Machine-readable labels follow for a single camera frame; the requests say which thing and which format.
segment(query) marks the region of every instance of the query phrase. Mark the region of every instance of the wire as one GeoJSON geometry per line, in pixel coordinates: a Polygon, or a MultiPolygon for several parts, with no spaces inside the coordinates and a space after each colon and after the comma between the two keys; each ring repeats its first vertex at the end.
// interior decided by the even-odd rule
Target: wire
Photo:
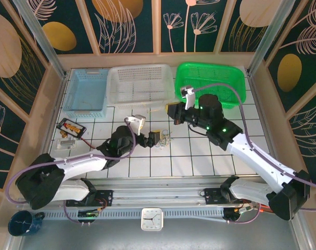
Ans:
{"type": "Polygon", "coordinates": [[[80,137],[81,140],[83,140],[84,143],[86,143],[91,149],[96,149],[96,147],[93,147],[87,140],[85,140],[83,137],[80,137]]]}
{"type": "Polygon", "coordinates": [[[189,128],[191,131],[193,131],[194,133],[196,133],[196,134],[200,134],[200,135],[206,136],[206,134],[203,134],[203,133],[197,132],[196,130],[193,130],[193,129],[190,127],[190,123],[188,123],[188,128],[189,128]]]}
{"type": "MultiPolygon", "coordinates": [[[[239,104],[240,104],[240,111],[241,111],[241,117],[242,117],[242,122],[243,122],[243,125],[245,127],[245,135],[246,135],[246,140],[249,144],[249,146],[251,147],[251,149],[259,156],[261,157],[266,163],[268,163],[269,165],[271,165],[274,169],[276,169],[277,171],[279,171],[280,173],[282,173],[283,175],[286,175],[296,181],[299,181],[303,184],[306,184],[306,185],[309,185],[309,186],[312,186],[314,188],[316,188],[316,184],[310,182],[310,181],[306,181],[304,179],[301,179],[299,177],[296,177],[286,171],[284,171],[283,169],[281,169],[280,167],[276,166],[276,164],[274,164],[273,162],[271,162],[269,159],[267,159],[264,155],[261,154],[261,152],[259,152],[252,144],[251,140],[250,140],[250,137],[249,137],[249,133],[248,133],[248,128],[247,128],[247,124],[246,124],[246,118],[245,118],[245,112],[244,112],[244,109],[243,109],[243,104],[242,104],[242,101],[241,101],[241,98],[239,96],[239,94],[237,93],[237,91],[225,84],[225,83],[213,83],[213,84],[210,84],[210,85],[206,85],[204,87],[199,87],[197,89],[194,89],[194,92],[198,92],[198,91],[201,91],[201,90],[204,90],[204,89],[207,89],[207,88],[210,88],[210,87],[213,87],[213,86],[224,86],[224,87],[227,87],[229,88],[230,90],[232,90],[234,92],[234,94],[236,95],[238,101],[239,101],[239,104]]],[[[312,212],[316,212],[316,208],[301,208],[300,210],[303,210],[303,211],[312,211],[312,212]]]]}
{"type": "Polygon", "coordinates": [[[231,224],[248,224],[248,223],[251,223],[254,220],[256,220],[256,218],[260,215],[260,212],[261,212],[261,204],[258,204],[257,213],[252,219],[247,220],[247,221],[231,221],[231,220],[228,220],[227,223],[231,223],[231,224]]]}
{"type": "Polygon", "coordinates": [[[132,134],[132,148],[130,150],[130,152],[125,155],[125,156],[121,156],[121,157],[109,157],[109,156],[105,156],[105,155],[94,155],[94,154],[90,154],[90,155],[82,155],[82,156],[77,156],[74,158],[70,158],[67,159],[65,158],[64,160],[57,160],[57,161],[53,161],[53,162],[45,162],[45,163],[40,163],[40,164],[35,164],[32,166],[29,166],[25,169],[20,170],[19,172],[17,172],[7,183],[6,188],[5,188],[5,195],[6,198],[9,202],[16,204],[16,205],[22,205],[22,204],[26,204],[27,201],[23,201],[23,202],[19,202],[19,201],[15,201],[14,199],[12,199],[9,195],[9,190],[10,190],[10,186],[11,184],[14,182],[15,179],[17,179],[20,175],[22,175],[23,173],[35,169],[35,168],[41,168],[41,167],[45,167],[45,166],[51,166],[51,165],[57,165],[57,164],[67,164],[67,163],[72,163],[72,162],[76,162],[78,160],[86,160],[86,159],[90,159],[92,157],[98,158],[98,159],[106,159],[106,160],[122,160],[125,158],[128,158],[133,151],[135,150],[135,146],[136,146],[136,137],[135,137],[135,133],[133,132],[130,124],[128,123],[127,119],[124,119],[125,124],[127,124],[131,134],[132,134]]]}
{"type": "Polygon", "coordinates": [[[168,147],[168,145],[170,144],[170,141],[172,140],[172,138],[170,138],[170,132],[168,129],[164,129],[160,132],[160,140],[157,143],[157,145],[155,145],[155,147],[158,147],[160,149],[164,148],[164,147],[168,147]]]}
{"type": "Polygon", "coordinates": [[[65,217],[68,218],[69,221],[76,224],[81,224],[79,221],[73,220],[72,218],[70,218],[70,216],[68,215],[68,212],[66,212],[66,200],[63,201],[63,210],[64,210],[65,217]]]}

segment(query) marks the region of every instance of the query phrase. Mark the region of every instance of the yellow circle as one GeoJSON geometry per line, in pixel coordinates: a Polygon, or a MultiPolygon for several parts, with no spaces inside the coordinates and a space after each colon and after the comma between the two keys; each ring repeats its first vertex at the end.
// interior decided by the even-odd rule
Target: yellow circle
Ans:
{"type": "Polygon", "coordinates": [[[0,15],[0,77],[15,75],[21,64],[20,37],[12,24],[0,15]]]}
{"type": "Polygon", "coordinates": [[[241,21],[250,27],[265,27],[271,23],[281,0],[242,0],[241,21]]]}
{"type": "Polygon", "coordinates": [[[60,22],[48,22],[42,27],[52,47],[70,51],[77,45],[73,32],[60,22]]]}
{"type": "Polygon", "coordinates": [[[298,56],[287,54],[278,66],[278,86],[284,92],[291,91],[298,83],[302,70],[302,63],[298,56]]]}
{"type": "Polygon", "coordinates": [[[143,0],[92,0],[95,9],[103,18],[112,22],[124,22],[127,18],[123,17],[121,20],[119,2],[124,10],[130,11],[132,18],[136,18],[142,12],[143,0]]]}

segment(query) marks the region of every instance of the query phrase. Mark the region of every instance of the white object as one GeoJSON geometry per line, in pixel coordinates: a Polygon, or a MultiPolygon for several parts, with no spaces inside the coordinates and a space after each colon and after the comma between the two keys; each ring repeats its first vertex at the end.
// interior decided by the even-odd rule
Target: white object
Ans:
{"type": "Polygon", "coordinates": [[[163,228],[161,208],[143,208],[141,225],[144,231],[160,231],[163,228]]]}
{"type": "Polygon", "coordinates": [[[196,101],[196,95],[194,92],[194,88],[191,86],[185,86],[181,88],[181,92],[186,91],[187,94],[185,96],[182,96],[182,98],[186,98],[186,103],[185,103],[185,110],[188,110],[190,107],[195,106],[195,101],[196,101]]]}
{"type": "Polygon", "coordinates": [[[120,109],[163,107],[175,98],[171,68],[165,64],[111,68],[107,102],[120,109]]]}
{"type": "Polygon", "coordinates": [[[230,191],[235,198],[247,199],[268,206],[267,194],[270,194],[272,189],[267,184],[237,179],[231,184],[230,191]]]}
{"type": "Polygon", "coordinates": [[[57,140],[56,150],[71,150],[75,149],[77,140],[74,137],[62,138],[57,140]]]}
{"type": "Polygon", "coordinates": [[[64,199],[73,199],[75,201],[83,200],[88,194],[89,189],[82,180],[64,181],[59,186],[53,201],[63,201],[64,199]]]}
{"type": "MultiPolygon", "coordinates": [[[[77,155],[73,157],[67,157],[66,160],[70,160],[75,157],[80,157],[80,156],[90,156],[87,159],[83,160],[76,160],[74,162],[65,162],[63,164],[57,164],[56,166],[60,169],[64,170],[64,178],[63,181],[66,181],[72,177],[79,176],[83,173],[86,172],[91,172],[91,171],[100,171],[105,167],[105,164],[107,162],[106,159],[101,159],[97,157],[93,157],[93,155],[101,155],[104,156],[101,151],[94,149],[90,151],[89,153],[82,154],[82,155],[77,155]]],[[[58,160],[63,160],[62,158],[55,158],[55,161],[58,160]]]]}
{"type": "Polygon", "coordinates": [[[141,129],[145,124],[146,117],[141,115],[128,116],[128,122],[130,122],[130,127],[137,134],[141,134],[141,129]]]}
{"type": "MultiPolygon", "coordinates": [[[[62,184],[59,186],[52,201],[61,201],[64,199],[73,199],[75,201],[83,200],[89,191],[88,186],[82,180],[69,180],[75,176],[79,176],[86,172],[100,171],[105,167],[107,160],[93,157],[93,155],[103,154],[99,150],[92,150],[89,153],[79,155],[88,156],[87,159],[77,160],[74,162],[67,162],[74,158],[66,158],[66,162],[63,164],[57,164],[56,166],[64,170],[64,178],[62,184]]],[[[55,161],[63,160],[62,158],[55,158],[55,161]]]]}
{"type": "MultiPolygon", "coordinates": [[[[256,148],[269,161],[274,163],[285,172],[294,175],[295,171],[293,169],[272,158],[255,143],[252,144],[254,148],[256,148]]],[[[276,170],[269,163],[263,160],[258,154],[256,154],[248,145],[245,134],[238,134],[236,137],[234,137],[233,142],[228,144],[226,151],[241,159],[253,171],[259,174],[276,194],[283,189],[283,183],[289,183],[292,180],[291,177],[281,174],[278,170],[276,170]]]]}

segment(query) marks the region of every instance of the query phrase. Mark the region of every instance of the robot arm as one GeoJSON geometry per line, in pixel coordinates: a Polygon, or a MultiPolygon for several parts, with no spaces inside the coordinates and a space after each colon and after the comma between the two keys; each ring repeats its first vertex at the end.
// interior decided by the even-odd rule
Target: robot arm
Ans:
{"type": "Polygon", "coordinates": [[[173,103],[167,106],[169,117],[178,125],[188,122],[194,127],[206,130],[209,141],[224,151],[235,155],[260,175],[267,184],[260,184],[230,177],[221,185],[221,193],[229,201],[247,199],[264,205],[285,220],[291,220],[298,209],[307,201],[310,187],[293,180],[275,169],[270,163],[279,166],[284,172],[309,180],[305,171],[296,173],[293,169],[278,162],[256,144],[251,147],[242,129],[224,118],[218,97],[204,94],[195,108],[195,93],[191,86],[181,89],[186,103],[173,103]]]}
{"type": "Polygon", "coordinates": [[[32,209],[40,209],[52,201],[65,199],[82,201],[86,206],[94,206],[96,190],[91,183],[87,179],[71,178],[110,168],[120,161],[104,159],[106,156],[119,158],[136,145],[153,147],[160,140],[159,132],[149,132],[148,137],[140,133],[145,117],[128,117],[128,122],[135,131],[135,145],[128,126],[119,126],[110,139],[89,153],[66,159],[52,158],[49,154],[40,155],[32,165],[60,161],[64,163],[28,170],[16,180],[16,186],[32,209]]]}

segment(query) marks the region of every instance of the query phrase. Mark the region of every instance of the purple cable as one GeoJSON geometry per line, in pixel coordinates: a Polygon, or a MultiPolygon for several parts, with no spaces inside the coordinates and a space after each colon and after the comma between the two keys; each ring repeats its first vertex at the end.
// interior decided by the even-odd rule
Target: purple cable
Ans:
{"type": "Polygon", "coordinates": [[[135,133],[133,132],[130,124],[127,122],[127,119],[124,119],[125,124],[127,124],[128,128],[130,129],[131,135],[132,135],[132,141],[133,141],[133,145],[132,148],[130,150],[130,152],[125,155],[125,156],[121,156],[121,157],[109,157],[109,156],[101,156],[101,155],[84,155],[84,156],[78,156],[78,157],[74,157],[72,159],[65,159],[65,160],[58,160],[58,161],[53,161],[53,162],[46,162],[46,163],[40,163],[40,164],[35,164],[33,166],[27,167],[25,169],[20,170],[19,172],[17,172],[9,181],[8,184],[6,185],[6,189],[5,189],[5,195],[6,198],[9,202],[16,204],[16,205],[22,205],[22,204],[26,204],[27,201],[24,202],[19,202],[19,201],[15,201],[14,199],[12,199],[9,195],[9,190],[10,190],[10,186],[11,184],[14,182],[15,179],[17,179],[20,175],[22,175],[23,173],[35,169],[35,168],[41,168],[41,167],[45,167],[45,166],[50,166],[50,165],[56,165],[56,164],[63,164],[63,163],[71,163],[77,160],[86,160],[89,159],[91,157],[96,157],[99,159],[107,159],[107,160],[122,160],[125,159],[127,157],[129,157],[133,151],[135,150],[136,147],[136,137],[135,137],[135,133]]]}
{"type": "Polygon", "coordinates": [[[72,218],[70,218],[70,216],[66,212],[66,200],[64,200],[64,202],[63,202],[63,210],[64,210],[64,214],[65,214],[66,218],[68,218],[69,221],[76,223],[76,224],[81,224],[79,221],[73,220],[72,218]]]}
{"type": "Polygon", "coordinates": [[[248,223],[251,223],[254,220],[256,220],[256,218],[260,215],[260,212],[261,212],[261,204],[259,203],[258,204],[258,211],[257,211],[256,215],[252,219],[247,220],[247,221],[229,221],[229,223],[230,224],[248,224],[248,223]]]}
{"type": "MultiPolygon", "coordinates": [[[[206,86],[204,86],[204,87],[199,87],[199,88],[197,88],[197,89],[194,89],[194,92],[196,93],[196,92],[198,92],[198,91],[201,91],[201,90],[204,90],[204,89],[213,87],[213,86],[224,86],[224,87],[227,87],[227,88],[229,88],[230,90],[232,90],[232,91],[234,92],[234,94],[236,95],[236,97],[237,97],[237,99],[238,99],[238,101],[239,101],[239,104],[240,104],[240,111],[241,111],[242,122],[243,122],[243,125],[244,125],[244,127],[245,127],[246,140],[247,140],[249,146],[252,148],[252,150],[253,150],[259,157],[261,157],[263,160],[265,160],[268,164],[270,164],[273,168],[275,168],[276,170],[278,170],[280,173],[282,173],[282,174],[284,174],[284,175],[286,175],[286,176],[288,176],[288,177],[290,177],[290,178],[292,178],[292,179],[294,179],[294,180],[296,180],[296,181],[299,181],[299,182],[301,182],[301,183],[303,183],[303,184],[306,184],[306,185],[309,185],[309,186],[312,186],[312,187],[316,188],[316,184],[314,184],[314,183],[312,183],[312,182],[310,182],[310,181],[306,181],[306,180],[304,180],[304,179],[301,179],[301,178],[299,178],[299,177],[296,177],[296,176],[294,176],[294,175],[292,175],[292,174],[290,174],[290,173],[285,172],[285,171],[282,170],[280,167],[276,166],[273,162],[271,162],[270,160],[268,160],[268,159],[267,159],[264,155],[262,155],[261,152],[259,152],[256,148],[254,148],[254,146],[253,146],[253,144],[252,144],[252,142],[251,142],[251,140],[250,140],[249,134],[248,134],[248,128],[247,128],[247,124],[246,124],[246,118],[245,118],[245,113],[244,113],[244,110],[243,110],[243,105],[242,105],[241,98],[240,98],[239,94],[237,93],[237,91],[236,91],[233,87],[231,87],[231,86],[229,86],[229,85],[227,85],[227,84],[225,84],[225,83],[214,83],[214,84],[210,84],[210,85],[206,85],[206,86]]],[[[301,208],[300,210],[316,212],[316,208],[301,208]]]]}

